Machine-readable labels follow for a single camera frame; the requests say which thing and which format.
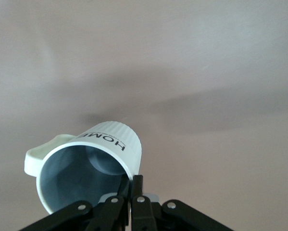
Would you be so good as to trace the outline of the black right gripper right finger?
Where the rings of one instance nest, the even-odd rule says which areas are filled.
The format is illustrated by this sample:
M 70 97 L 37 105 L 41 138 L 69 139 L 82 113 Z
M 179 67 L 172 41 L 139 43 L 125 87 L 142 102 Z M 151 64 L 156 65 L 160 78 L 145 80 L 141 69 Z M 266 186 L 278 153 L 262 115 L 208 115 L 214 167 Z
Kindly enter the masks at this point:
M 135 175 L 131 189 L 131 231 L 157 231 L 151 201 L 143 194 L 143 176 Z

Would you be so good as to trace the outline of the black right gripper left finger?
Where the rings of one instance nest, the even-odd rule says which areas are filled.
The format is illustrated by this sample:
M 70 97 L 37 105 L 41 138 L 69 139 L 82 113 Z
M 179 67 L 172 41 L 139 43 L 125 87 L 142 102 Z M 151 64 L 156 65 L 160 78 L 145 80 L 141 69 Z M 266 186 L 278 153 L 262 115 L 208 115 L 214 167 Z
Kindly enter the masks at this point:
M 117 194 L 93 208 L 93 218 L 85 231 L 125 231 L 129 219 L 130 180 L 122 178 Z

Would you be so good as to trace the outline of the white ribbed cup blue inside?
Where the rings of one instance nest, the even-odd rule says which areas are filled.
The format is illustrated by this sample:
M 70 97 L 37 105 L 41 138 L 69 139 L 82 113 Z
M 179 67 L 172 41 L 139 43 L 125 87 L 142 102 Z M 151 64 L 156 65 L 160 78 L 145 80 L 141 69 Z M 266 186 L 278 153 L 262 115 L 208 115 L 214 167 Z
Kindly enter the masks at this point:
M 80 135 L 61 134 L 28 150 L 24 171 L 36 178 L 39 199 L 48 213 L 76 201 L 97 205 L 116 195 L 121 178 L 138 174 L 142 146 L 129 126 L 102 122 Z

